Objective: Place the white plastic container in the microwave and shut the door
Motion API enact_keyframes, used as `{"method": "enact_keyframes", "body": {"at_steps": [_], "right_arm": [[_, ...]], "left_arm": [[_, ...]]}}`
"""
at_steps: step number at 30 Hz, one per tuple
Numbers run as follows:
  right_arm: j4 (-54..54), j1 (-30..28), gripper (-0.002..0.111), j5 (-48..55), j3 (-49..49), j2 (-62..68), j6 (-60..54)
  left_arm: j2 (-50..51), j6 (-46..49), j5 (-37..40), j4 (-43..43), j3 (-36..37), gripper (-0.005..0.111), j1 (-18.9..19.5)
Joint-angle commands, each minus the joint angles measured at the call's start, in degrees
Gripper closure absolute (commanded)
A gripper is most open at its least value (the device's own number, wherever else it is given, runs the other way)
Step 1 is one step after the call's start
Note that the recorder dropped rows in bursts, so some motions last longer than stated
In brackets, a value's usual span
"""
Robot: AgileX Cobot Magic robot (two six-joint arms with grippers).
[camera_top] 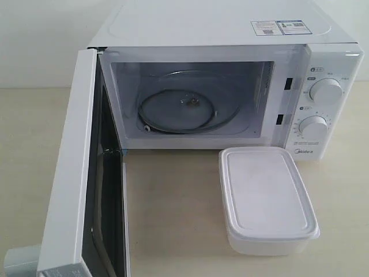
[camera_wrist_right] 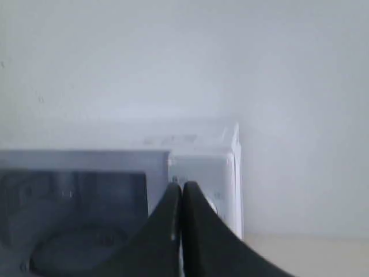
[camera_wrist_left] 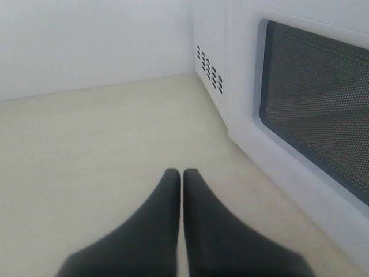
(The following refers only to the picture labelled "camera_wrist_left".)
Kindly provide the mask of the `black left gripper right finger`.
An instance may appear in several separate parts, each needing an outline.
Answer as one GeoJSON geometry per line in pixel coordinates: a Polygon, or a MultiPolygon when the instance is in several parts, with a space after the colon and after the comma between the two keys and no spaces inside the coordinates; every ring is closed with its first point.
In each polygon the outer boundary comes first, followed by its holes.
{"type": "Polygon", "coordinates": [[[298,253],[239,220],[197,169],[183,173],[183,223],[190,276],[311,276],[298,253]]]}

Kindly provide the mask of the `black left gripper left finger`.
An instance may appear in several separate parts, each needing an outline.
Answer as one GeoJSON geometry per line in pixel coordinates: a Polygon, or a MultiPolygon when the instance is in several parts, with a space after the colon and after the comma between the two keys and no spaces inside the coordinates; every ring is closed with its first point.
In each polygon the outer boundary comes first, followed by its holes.
{"type": "Polygon", "coordinates": [[[124,224],[70,255],[58,276],[176,276],[180,174],[166,169],[124,224]]]}

